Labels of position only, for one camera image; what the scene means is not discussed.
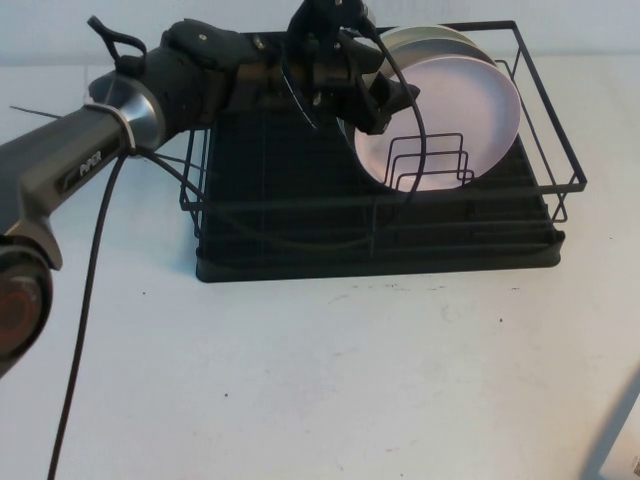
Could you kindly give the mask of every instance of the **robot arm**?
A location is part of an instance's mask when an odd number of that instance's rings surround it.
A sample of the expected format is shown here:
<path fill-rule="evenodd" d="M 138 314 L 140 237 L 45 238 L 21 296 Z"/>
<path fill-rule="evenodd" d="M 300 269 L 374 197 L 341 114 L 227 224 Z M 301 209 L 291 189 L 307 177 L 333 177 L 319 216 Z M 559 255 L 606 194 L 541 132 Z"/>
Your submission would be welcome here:
<path fill-rule="evenodd" d="M 209 128 L 221 112 L 270 108 L 282 97 L 314 127 L 341 118 L 369 134 L 382 133 L 411 103 L 381 75 L 371 86 L 363 81 L 384 58 L 343 30 L 374 29 L 361 0 L 305 0 L 284 43 L 185 20 L 147 52 L 95 17 L 89 25 L 115 70 L 91 84 L 92 100 L 76 112 L 0 146 L 0 378 L 49 315 L 50 270 L 62 267 L 49 216 L 111 160 Z M 120 56 L 117 44 L 141 55 Z"/>

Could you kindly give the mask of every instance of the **white plate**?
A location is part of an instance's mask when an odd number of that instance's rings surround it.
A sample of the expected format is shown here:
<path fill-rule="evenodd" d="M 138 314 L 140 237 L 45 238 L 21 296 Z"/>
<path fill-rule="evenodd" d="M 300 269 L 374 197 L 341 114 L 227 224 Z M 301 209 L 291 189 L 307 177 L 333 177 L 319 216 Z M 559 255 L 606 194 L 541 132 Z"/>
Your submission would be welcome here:
<path fill-rule="evenodd" d="M 427 139 L 430 155 L 424 172 L 430 174 L 423 176 L 419 191 L 458 188 L 472 179 L 471 171 L 473 178 L 488 172 L 513 145 L 520 127 L 520 96 L 495 66 L 474 58 L 440 56 L 403 73 L 422 92 L 417 103 L 427 135 L 454 134 Z M 395 140 L 411 136 L 416 138 Z M 417 137 L 416 119 L 408 108 L 394 115 L 383 135 L 356 130 L 354 145 L 360 163 L 376 181 L 409 192 L 420 164 Z"/>

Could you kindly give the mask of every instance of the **white wall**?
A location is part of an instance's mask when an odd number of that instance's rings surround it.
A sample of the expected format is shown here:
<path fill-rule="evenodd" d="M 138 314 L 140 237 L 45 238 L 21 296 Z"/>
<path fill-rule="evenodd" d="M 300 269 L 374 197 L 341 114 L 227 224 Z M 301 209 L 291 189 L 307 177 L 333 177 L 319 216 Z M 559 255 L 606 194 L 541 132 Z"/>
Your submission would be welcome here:
<path fill-rule="evenodd" d="M 0 0 L 0 63 L 105 59 L 86 20 L 157 45 L 184 17 L 241 31 L 277 30 L 301 0 Z M 514 19 L 536 53 L 640 52 L 640 0 L 369 0 L 378 25 Z"/>

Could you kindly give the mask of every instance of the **black wire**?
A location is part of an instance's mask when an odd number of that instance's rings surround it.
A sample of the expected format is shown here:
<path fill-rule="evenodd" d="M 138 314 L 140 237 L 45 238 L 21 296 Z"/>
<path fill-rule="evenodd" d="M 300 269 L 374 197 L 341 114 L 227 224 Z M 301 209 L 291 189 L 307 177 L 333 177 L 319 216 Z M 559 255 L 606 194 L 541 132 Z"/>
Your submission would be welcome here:
<path fill-rule="evenodd" d="M 196 197 L 198 197 L 198 200 L 202 201 L 203 203 L 207 202 L 204 193 L 202 193 L 202 191 L 200 191 L 198 187 L 196 187 L 184 175 L 179 173 L 173 167 L 167 165 L 167 163 L 163 161 L 160 157 L 158 157 L 155 153 L 139 150 L 138 155 L 158 165 L 165 172 L 167 172 L 169 175 L 171 175 L 176 180 L 178 180 L 181 184 L 183 184 L 187 189 L 189 189 L 189 191 L 191 191 Z M 276 245 L 282 248 L 289 248 L 289 249 L 293 248 L 293 249 L 304 250 L 309 252 L 332 252 L 335 250 L 357 247 L 369 241 L 369 239 L 367 238 L 367 239 L 354 240 L 352 242 L 345 242 L 345 243 L 339 243 L 339 244 L 322 244 L 322 243 L 314 244 L 314 243 L 294 242 L 291 240 L 285 240 L 279 237 L 275 237 L 273 235 L 262 233 L 254 228 L 251 228 L 243 224 L 242 222 L 239 222 L 238 220 L 233 218 L 231 215 L 227 214 L 225 211 L 216 207 L 215 205 L 208 204 L 207 207 L 220 220 L 231 225 L 233 228 L 235 228 L 238 232 L 242 233 L 243 235 L 246 235 L 247 237 L 250 237 L 250 238 L 254 238 L 261 242 L 269 242 L 273 245 Z"/>
<path fill-rule="evenodd" d="M 411 94 L 409 83 L 407 82 L 407 79 L 405 78 L 404 73 L 402 73 L 402 69 L 396 62 L 395 58 L 393 58 L 393 55 L 391 55 L 391 52 L 389 52 L 389 49 L 387 48 L 387 46 L 384 44 L 384 42 L 380 38 L 380 35 L 376 31 L 375 26 L 373 26 L 371 22 L 368 22 L 368 23 L 370 24 L 369 26 L 370 28 L 368 29 L 370 36 L 373 37 L 371 38 L 371 40 L 375 42 L 375 44 L 378 46 L 382 54 L 385 56 L 385 58 L 389 62 L 389 65 L 391 65 L 391 68 L 393 69 L 394 73 L 397 75 L 398 80 L 400 80 L 400 84 L 402 85 L 402 88 L 404 89 L 405 93 L 411 99 L 411 108 L 413 109 L 413 113 L 416 116 L 416 122 L 418 122 L 418 132 L 420 135 L 420 166 L 418 167 L 418 174 L 416 175 L 416 180 L 413 184 L 413 187 L 411 188 L 411 191 L 409 192 L 409 195 L 407 196 L 407 199 L 404 203 L 404 206 L 406 206 L 413 201 L 413 198 L 417 193 L 418 188 L 420 188 L 420 182 L 422 181 L 422 177 L 424 175 L 424 167 L 427 164 L 427 129 L 424 126 L 424 120 L 422 119 L 422 114 L 420 113 L 420 109 L 418 108 L 418 104 L 416 100 L 413 98 L 413 95 Z M 395 220 L 395 218 L 397 218 L 397 215 L 394 216 L 389 223 L 392 223 Z"/>
<path fill-rule="evenodd" d="M 199 167 L 197 165 L 193 165 L 189 160 L 183 160 L 181 158 L 170 157 L 169 155 L 162 155 L 160 153 L 157 153 L 156 155 L 158 155 L 158 157 L 161 158 L 162 160 L 166 160 L 167 162 L 179 163 L 181 165 L 189 165 L 189 168 L 193 168 L 194 170 L 197 170 L 199 172 L 202 172 L 204 170 L 204 168 L 202 168 L 202 167 Z"/>
<path fill-rule="evenodd" d="M 67 384 L 67 393 L 64 397 L 64 404 L 62 407 L 62 413 L 60 414 L 60 422 L 58 423 L 58 432 L 56 434 L 56 441 L 53 447 L 53 453 L 51 454 L 51 462 L 49 463 L 48 480 L 55 480 L 56 471 L 58 469 L 58 461 L 60 460 L 60 452 L 62 450 L 62 443 L 64 441 L 64 434 L 67 429 L 67 423 L 69 421 L 69 412 L 71 411 L 71 403 L 73 401 L 73 394 L 76 388 L 76 382 L 78 380 L 78 371 L 80 370 L 80 360 L 82 359 L 82 349 L 84 347 L 84 339 L 87 333 L 87 322 L 89 318 L 89 308 L 91 306 L 91 294 L 93 292 L 93 282 L 96 277 L 96 264 L 98 262 L 98 252 L 100 251 L 100 240 L 102 239 L 102 231 L 104 230 L 104 223 L 107 217 L 107 210 L 109 209 L 109 202 L 113 194 L 113 189 L 116 185 L 118 175 L 122 170 L 122 165 L 127 157 L 120 157 L 116 164 L 113 166 L 111 175 L 107 187 L 104 191 L 102 198 L 102 205 L 100 205 L 100 211 L 98 213 L 98 220 L 96 221 L 96 229 L 93 234 L 93 243 L 91 245 L 91 254 L 89 256 L 89 268 L 87 270 L 87 280 L 84 287 L 84 298 L 82 299 L 82 311 L 80 313 L 80 323 L 78 325 L 78 337 L 76 339 L 76 348 L 73 353 L 73 361 L 71 362 L 71 372 L 69 373 L 69 382 Z"/>
<path fill-rule="evenodd" d="M 11 108 L 13 110 L 18 110 L 19 112 L 33 113 L 34 115 L 40 115 L 41 117 L 55 118 L 55 119 L 62 118 L 62 116 L 54 115 L 53 113 L 39 112 L 38 110 L 29 110 L 28 108 L 14 107 L 13 105 L 9 106 L 9 108 Z"/>

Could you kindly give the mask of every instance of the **wire rack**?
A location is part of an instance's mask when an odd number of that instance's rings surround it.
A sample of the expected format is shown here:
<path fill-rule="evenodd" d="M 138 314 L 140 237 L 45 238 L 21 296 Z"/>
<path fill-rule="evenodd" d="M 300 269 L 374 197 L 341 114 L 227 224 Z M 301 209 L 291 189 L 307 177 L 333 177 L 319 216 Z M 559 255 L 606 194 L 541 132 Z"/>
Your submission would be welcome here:
<path fill-rule="evenodd" d="M 364 173 L 337 125 L 316 133 L 295 108 L 224 115 L 204 132 L 199 160 L 193 158 L 196 133 L 189 138 L 184 173 L 195 176 L 207 201 L 191 199 L 184 186 L 180 193 L 200 240 L 201 280 L 549 267 L 560 261 L 565 235 L 555 225 L 568 220 L 567 195 L 583 191 L 587 180 L 522 36 L 514 22 L 449 26 L 507 33 L 514 44 L 515 51 L 496 62 L 519 87 L 524 121 L 502 161 L 478 177 L 469 169 L 463 132 L 430 136 L 428 145 L 437 139 L 452 147 L 428 151 L 429 158 L 449 161 L 428 162 L 430 168 L 446 166 L 423 175 L 452 175 L 460 186 L 421 192 L 406 206 L 405 194 Z M 521 84 L 530 88 L 524 92 Z M 534 124 L 545 123 L 540 134 Z M 397 187 L 418 175 L 399 174 L 401 162 L 415 162 L 418 152 L 395 153 L 395 146 L 417 140 L 394 140 L 385 185 Z M 220 220 L 214 207 L 257 232 L 290 241 L 370 240 L 322 253 L 282 248 L 243 235 Z"/>

